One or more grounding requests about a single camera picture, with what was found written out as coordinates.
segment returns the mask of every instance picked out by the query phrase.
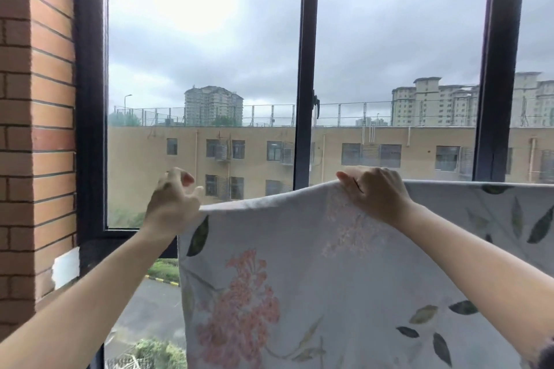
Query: brick pillar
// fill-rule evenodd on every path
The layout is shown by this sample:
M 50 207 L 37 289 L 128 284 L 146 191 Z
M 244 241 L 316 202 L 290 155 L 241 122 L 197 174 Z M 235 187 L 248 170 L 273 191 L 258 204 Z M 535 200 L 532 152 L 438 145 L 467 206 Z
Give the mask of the brick pillar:
M 75 246 L 73 0 L 0 0 L 0 340 Z

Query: yellow and black striped curb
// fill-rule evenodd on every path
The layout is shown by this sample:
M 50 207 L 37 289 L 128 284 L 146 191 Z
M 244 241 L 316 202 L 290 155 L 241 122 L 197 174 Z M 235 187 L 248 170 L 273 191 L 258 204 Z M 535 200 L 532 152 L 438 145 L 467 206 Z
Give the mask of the yellow and black striped curb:
M 170 284 L 171 286 L 181 286 L 179 283 L 177 282 L 170 282 L 169 280 L 163 280 L 163 279 L 160 279 L 158 277 L 154 277 L 154 276 L 149 276 L 148 274 L 144 276 L 145 279 L 150 279 L 150 280 L 156 280 L 156 282 L 162 282 L 162 283 L 166 283 L 166 284 Z

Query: white floral sheet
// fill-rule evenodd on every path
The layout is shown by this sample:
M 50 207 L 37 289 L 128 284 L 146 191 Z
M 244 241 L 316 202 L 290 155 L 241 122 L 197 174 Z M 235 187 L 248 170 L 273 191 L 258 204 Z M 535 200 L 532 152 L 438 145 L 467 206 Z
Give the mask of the white floral sheet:
M 408 189 L 552 274 L 553 188 Z M 432 260 L 351 205 L 337 182 L 202 212 L 179 237 L 190 369 L 524 366 Z

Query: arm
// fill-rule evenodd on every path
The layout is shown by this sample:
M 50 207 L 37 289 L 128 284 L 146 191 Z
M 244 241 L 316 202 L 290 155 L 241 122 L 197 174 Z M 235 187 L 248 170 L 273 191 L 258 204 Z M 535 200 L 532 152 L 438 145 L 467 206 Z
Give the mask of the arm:
M 200 206 L 183 185 L 194 179 L 173 169 L 160 180 L 145 224 L 89 274 L 0 344 L 0 369 L 81 369 L 105 341 L 148 268 Z
M 554 279 L 414 203 L 397 172 L 337 176 L 357 205 L 410 238 L 525 359 L 537 360 L 554 335 Z

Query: road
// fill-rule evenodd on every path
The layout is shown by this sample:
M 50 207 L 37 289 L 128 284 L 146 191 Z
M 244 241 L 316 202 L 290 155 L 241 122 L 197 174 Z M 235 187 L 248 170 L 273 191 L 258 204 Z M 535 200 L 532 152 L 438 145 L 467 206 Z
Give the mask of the road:
M 105 358 L 120 356 L 142 338 L 169 340 L 185 348 L 181 291 L 178 287 L 145 279 L 115 324 L 106 342 Z

